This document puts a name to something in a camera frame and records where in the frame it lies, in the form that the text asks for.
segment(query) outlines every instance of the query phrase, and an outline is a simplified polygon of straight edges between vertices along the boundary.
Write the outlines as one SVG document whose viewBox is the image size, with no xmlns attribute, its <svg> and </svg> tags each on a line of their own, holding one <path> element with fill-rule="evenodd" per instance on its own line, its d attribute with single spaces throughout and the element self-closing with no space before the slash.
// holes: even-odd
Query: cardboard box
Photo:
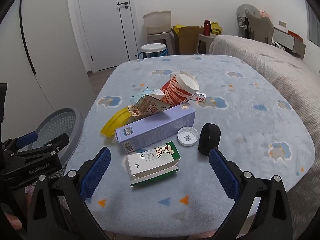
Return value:
<svg viewBox="0 0 320 240">
<path fill-rule="evenodd" d="M 116 140 L 131 153 L 193 126 L 195 116 L 192 106 L 183 103 L 116 129 Z"/>
<path fill-rule="evenodd" d="M 180 158 L 173 142 L 142 153 L 128 155 L 125 165 L 131 181 L 130 186 L 177 172 L 179 168 L 175 165 Z"/>
<path fill-rule="evenodd" d="M 179 30 L 179 35 L 172 30 L 175 41 L 176 55 L 195 54 L 199 33 L 203 33 L 203 27 L 186 26 Z"/>
</svg>

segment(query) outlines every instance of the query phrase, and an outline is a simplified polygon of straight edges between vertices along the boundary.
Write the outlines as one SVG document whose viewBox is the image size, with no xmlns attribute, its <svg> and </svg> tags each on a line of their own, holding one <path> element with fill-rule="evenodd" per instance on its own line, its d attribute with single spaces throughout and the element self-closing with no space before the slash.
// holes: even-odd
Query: yellow plastic lid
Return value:
<svg viewBox="0 0 320 240">
<path fill-rule="evenodd" d="M 107 137 L 112 137 L 115 134 L 115 130 L 124 126 L 127 121 L 130 119 L 131 114 L 127 107 L 116 112 L 113 117 L 106 123 L 106 125 L 102 128 L 100 133 Z"/>
</svg>

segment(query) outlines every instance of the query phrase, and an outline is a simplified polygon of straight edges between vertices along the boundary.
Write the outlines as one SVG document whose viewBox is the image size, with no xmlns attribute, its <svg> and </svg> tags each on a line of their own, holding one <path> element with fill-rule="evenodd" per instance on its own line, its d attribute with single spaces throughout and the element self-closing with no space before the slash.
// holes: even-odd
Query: finger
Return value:
<svg viewBox="0 0 320 240">
<path fill-rule="evenodd" d="M 11 214 L 6 214 L 6 213 L 5 213 L 5 216 L 7 217 L 7 219 L 9 220 L 10 224 L 12 225 L 12 227 L 14 229 L 19 230 L 22 228 L 22 224 L 17 217 L 15 217 Z"/>
<path fill-rule="evenodd" d="M 30 204 L 31 204 L 31 199 L 32 199 L 31 194 L 26 193 L 26 206 L 27 206 L 27 213 L 28 213 L 28 211 L 29 211 L 29 207 L 30 207 Z"/>
</svg>

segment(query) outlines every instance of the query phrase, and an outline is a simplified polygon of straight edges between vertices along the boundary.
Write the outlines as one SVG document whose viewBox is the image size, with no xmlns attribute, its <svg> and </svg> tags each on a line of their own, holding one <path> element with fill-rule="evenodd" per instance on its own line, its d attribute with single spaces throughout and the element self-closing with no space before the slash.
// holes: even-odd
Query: red water bottle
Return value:
<svg viewBox="0 0 320 240">
<path fill-rule="evenodd" d="M 210 36 L 210 32 L 211 32 L 210 21 L 205 20 L 204 21 L 204 28 L 203 28 L 203 35 L 204 36 Z"/>
</svg>

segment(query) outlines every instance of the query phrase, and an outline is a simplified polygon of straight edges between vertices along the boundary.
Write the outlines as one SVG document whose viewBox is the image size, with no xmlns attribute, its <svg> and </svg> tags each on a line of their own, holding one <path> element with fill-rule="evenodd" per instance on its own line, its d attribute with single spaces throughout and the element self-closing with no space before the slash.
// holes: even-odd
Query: stool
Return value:
<svg viewBox="0 0 320 240">
<path fill-rule="evenodd" d="M 139 59 L 140 54 L 142 54 L 142 58 L 162 57 L 168 55 L 168 50 L 162 43 L 151 43 L 141 47 L 137 59 Z"/>
<path fill-rule="evenodd" d="M 204 53 L 199 53 L 199 45 L 200 42 L 205 42 L 205 54 L 209 54 L 209 48 L 211 43 L 214 41 L 215 37 L 217 37 L 217 35 L 215 34 L 210 34 L 210 36 L 205 36 L 203 34 L 199 34 L 198 35 L 198 42 L 197 42 L 197 46 L 196 46 L 196 54 L 204 54 Z"/>
<path fill-rule="evenodd" d="M 150 34 L 147 35 L 148 43 L 155 43 L 157 40 L 164 40 L 164 44 L 167 47 L 169 56 L 174 55 L 172 41 L 171 41 L 171 34 L 169 33 L 161 33 L 161 34 Z"/>
</svg>

